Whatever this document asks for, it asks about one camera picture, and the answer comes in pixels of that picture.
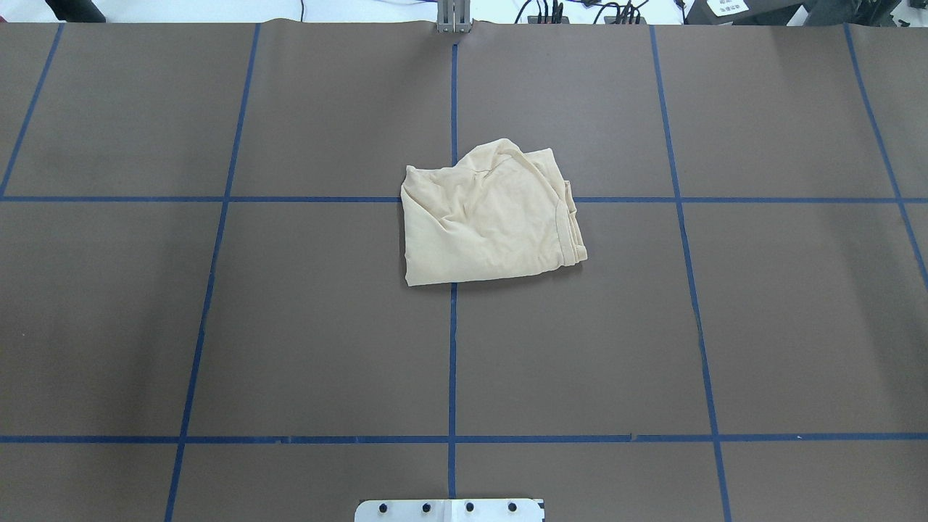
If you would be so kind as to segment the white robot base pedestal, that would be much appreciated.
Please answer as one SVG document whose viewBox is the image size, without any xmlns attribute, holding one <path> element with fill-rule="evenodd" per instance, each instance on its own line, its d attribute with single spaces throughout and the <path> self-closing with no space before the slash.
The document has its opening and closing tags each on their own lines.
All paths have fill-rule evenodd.
<svg viewBox="0 0 928 522">
<path fill-rule="evenodd" d="M 544 521 L 544 501 L 531 498 L 369 500 L 355 521 Z"/>
</svg>

